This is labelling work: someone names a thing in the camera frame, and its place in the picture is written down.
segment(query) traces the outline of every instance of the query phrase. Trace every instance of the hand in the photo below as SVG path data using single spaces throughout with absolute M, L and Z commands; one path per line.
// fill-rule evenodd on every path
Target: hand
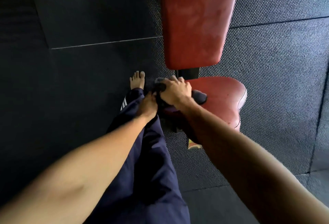
M 149 92 L 139 104 L 137 116 L 145 117 L 147 122 L 149 122 L 156 116 L 157 111 L 158 104 L 155 100 L 155 95 Z
M 191 98 L 192 87 L 189 82 L 184 81 L 183 77 L 177 79 L 171 76 L 170 80 L 165 78 L 161 82 L 166 85 L 166 90 L 160 93 L 160 97 L 167 104 L 178 108 L 180 103 Z

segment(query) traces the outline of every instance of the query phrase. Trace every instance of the bare foot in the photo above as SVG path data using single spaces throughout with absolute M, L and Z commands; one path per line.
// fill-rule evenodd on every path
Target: bare foot
M 144 89 L 145 84 L 145 72 L 139 73 L 139 71 L 135 72 L 133 77 L 130 78 L 130 88 L 141 88 Z

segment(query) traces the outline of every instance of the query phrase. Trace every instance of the pant leg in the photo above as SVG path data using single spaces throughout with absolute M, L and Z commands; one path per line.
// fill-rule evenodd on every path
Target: pant leg
M 117 129 L 121 125 L 134 118 L 138 110 L 139 103 L 144 98 L 143 90 L 140 88 L 129 91 L 126 95 L 127 106 L 113 119 L 107 133 Z M 134 190 L 134 170 L 135 164 L 142 150 L 142 138 L 144 129 L 135 140 L 129 155 L 122 165 L 119 173 L 113 179 L 105 193 L 101 197 L 95 209 L 110 209 L 113 204 L 119 204 L 133 194 Z
M 146 223 L 190 223 L 158 116 L 145 127 L 134 186 L 146 205 Z

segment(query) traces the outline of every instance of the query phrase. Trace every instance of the forearm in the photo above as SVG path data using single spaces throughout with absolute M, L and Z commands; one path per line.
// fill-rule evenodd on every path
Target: forearm
M 0 223 L 82 223 L 148 120 L 138 117 L 58 160 L 0 212 Z
M 314 223 L 318 218 L 324 223 L 327 208 L 269 152 L 193 100 L 183 100 L 178 108 L 212 163 L 260 222 Z

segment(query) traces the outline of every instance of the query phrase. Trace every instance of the gym floor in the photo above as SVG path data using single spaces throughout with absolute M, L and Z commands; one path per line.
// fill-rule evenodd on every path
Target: gym floor
M 0 0 L 0 204 L 103 135 L 135 70 L 165 67 L 159 0 Z M 329 205 L 329 0 L 237 0 L 222 59 L 241 131 Z M 203 150 L 165 132 L 192 223 L 257 223 Z

